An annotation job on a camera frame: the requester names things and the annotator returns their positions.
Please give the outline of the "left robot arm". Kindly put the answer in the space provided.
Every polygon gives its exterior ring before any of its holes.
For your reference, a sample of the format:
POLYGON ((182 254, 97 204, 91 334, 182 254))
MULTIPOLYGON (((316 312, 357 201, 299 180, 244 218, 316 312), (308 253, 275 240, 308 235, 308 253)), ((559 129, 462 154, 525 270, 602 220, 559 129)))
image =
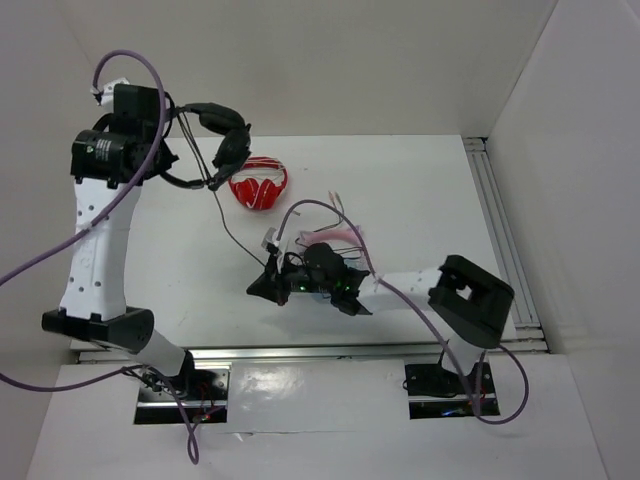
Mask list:
POLYGON ((154 327, 151 310, 127 304, 124 276, 129 231, 143 180, 167 172, 177 161, 163 135, 168 99, 156 89, 120 83, 106 89, 113 110, 72 145, 71 174, 76 228, 88 234, 73 247, 68 283, 59 306, 42 316, 43 330, 105 348, 155 368, 147 383, 176 399, 196 390, 192 354, 154 327), (142 180, 134 179, 147 154, 142 180))

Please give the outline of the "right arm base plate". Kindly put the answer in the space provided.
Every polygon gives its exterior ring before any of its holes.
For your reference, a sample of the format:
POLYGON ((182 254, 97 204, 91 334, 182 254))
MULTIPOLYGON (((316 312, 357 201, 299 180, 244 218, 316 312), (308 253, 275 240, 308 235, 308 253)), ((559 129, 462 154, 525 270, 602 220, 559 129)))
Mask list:
MULTIPOLYGON (((406 364, 402 388, 407 392, 411 420, 473 417, 471 401, 459 377, 439 364, 406 364)), ((482 416, 498 416, 496 388, 488 362, 482 364, 480 386, 482 416)))

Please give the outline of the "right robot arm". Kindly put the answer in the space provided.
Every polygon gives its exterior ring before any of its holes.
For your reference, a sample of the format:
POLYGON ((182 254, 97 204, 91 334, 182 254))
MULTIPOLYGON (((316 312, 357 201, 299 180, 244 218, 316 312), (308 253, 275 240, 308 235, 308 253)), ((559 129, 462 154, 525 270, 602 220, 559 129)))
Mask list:
POLYGON ((439 317, 453 331, 436 369, 448 392, 468 384, 482 355, 499 346, 514 299, 510 285, 461 255, 447 256, 438 268, 376 276, 324 242, 300 255, 272 244, 267 251, 263 272, 247 287, 250 296, 283 306, 292 294, 315 294, 349 316, 412 310, 439 317))

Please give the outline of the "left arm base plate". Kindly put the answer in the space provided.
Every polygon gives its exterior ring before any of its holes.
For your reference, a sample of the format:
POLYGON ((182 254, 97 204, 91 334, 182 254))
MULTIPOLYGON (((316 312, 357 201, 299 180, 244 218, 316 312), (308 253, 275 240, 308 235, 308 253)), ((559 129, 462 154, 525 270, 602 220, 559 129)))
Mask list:
MULTIPOLYGON (((142 378, 135 408, 135 425, 175 425, 183 422, 178 405, 168 387, 152 373, 142 378)), ((177 391, 187 419, 196 425, 223 424, 228 417, 229 366, 197 370, 195 384, 177 391)))

